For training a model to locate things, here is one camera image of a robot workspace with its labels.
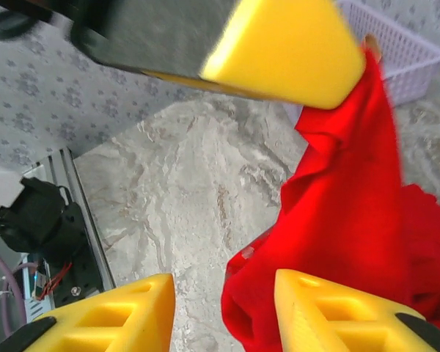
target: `purple cable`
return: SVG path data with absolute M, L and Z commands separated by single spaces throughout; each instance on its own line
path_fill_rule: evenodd
M 36 263 L 21 263 L 14 270 L 13 273 L 17 271 L 23 270 L 24 268 L 37 268 Z M 2 294 L 0 296 L 0 304 L 1 304 L 1 324 L 3 325 L 3 331 L 6 337 L 9 337 L 12 334 L 12 329 L 10 328 L 10 322 L 8 321 L 8 304 L 7 304 L 7 296 L 4 294 L 8 291 L 9 282 L 7 279 L 3 281 Z
M 20 287 L 18 286 L 18 283 L 16 282 L 15 277 L 13 276 L 13 273 L 11 272 L 10 268 L 8 268 L 7 264 L 1 258 L 0 258 L 0 270 L 2 271 L 6 280 L 10 284 L 11 291 L 13 292 L 13 295 L 16 300 L 16 305 L 18 307 L 18 315 L 20 317 L 21 325 L 24 325 L 26 324 L 26 308 L 24 307 L 24 300 L 21 294 Z

